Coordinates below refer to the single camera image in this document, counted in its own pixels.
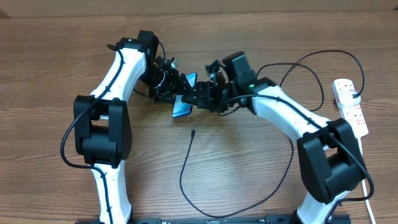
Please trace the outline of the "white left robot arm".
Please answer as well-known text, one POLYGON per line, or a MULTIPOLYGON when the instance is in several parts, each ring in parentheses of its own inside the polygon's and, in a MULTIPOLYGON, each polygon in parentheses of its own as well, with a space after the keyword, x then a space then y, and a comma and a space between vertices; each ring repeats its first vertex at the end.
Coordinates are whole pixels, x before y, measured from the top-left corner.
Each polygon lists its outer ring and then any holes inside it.
POLYGON ((100 202, 95 223, 135 223, 126 183, 132 149, 128 101, 142 81, 149 87, 147 97, 173 104, 173 118, 189 115, 193 107, 181 101, 179 90, 192 87, 197 76, 180 76, 175 58, 159 56, 164 46, 152 31, 142 30, 135 39, 123 37, 109 49, 114 61, 103 81, 73 102, 73 121, 60 154, 66 165, 92 172, 100 202))

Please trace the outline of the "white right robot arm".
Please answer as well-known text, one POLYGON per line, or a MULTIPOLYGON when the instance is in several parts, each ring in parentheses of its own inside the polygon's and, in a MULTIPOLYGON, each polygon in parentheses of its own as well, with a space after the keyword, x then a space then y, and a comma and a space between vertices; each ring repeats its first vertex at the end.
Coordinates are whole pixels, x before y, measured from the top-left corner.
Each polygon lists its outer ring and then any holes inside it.
POLYGON ((307 190, 292 221, 331 223, 338 205, 349 202, 347 196, 362 180, 374 194, 359 139, 350 123, 339 118, 331 121, 304 108, 272 80, 258 78, 244 52, 236 52, 206 66, 209 81, 185 85, 184 103, 214 112, 224 112, 235 103, 254 115, 269 120, 290 140, 297 143, 302 182, 307 190))

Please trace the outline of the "white charger plug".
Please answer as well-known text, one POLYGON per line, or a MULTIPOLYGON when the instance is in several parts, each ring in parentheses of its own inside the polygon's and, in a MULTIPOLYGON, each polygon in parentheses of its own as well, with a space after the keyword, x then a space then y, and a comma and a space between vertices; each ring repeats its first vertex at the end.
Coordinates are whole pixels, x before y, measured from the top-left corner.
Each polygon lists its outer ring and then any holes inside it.
POLYGON ((361 95, 357 91, 340 91, 337 93, 336 103, 339 108, 348 108, 358 105, 361 102, 361 95))

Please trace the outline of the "white power strip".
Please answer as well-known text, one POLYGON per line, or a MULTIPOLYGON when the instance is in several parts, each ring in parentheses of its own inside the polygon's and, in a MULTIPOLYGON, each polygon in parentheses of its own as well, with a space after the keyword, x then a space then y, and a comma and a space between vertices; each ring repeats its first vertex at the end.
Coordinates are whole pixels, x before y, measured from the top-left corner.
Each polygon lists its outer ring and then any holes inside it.
MULTIPOLYGON (((331 87, 333 90, 335 101, 337 99, 337 93, 340 91, 346 91, 346 90, 356 91, 354 89, 353 82, 345 78, 340 78, 333 81, 331 87)), ((369 133, 360 104, 348 108, 338 107, 338 109, 340 112, 340 116, 344 118, 347 122, 349 122, 349 124, 353 129, 354 135, 357 138, 362 138, 363 136, 369 133)))

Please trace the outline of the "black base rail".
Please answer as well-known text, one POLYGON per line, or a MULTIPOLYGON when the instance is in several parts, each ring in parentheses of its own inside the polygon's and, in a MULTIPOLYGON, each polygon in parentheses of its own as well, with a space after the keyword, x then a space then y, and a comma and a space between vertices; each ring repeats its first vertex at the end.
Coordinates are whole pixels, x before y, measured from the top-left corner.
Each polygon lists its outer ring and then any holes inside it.
POLYGON ((128 224, 299 224, 296 215, 266 215, 257 218, 190 218, 161 220, 160 218, 141 218, 128 220, 128 224))

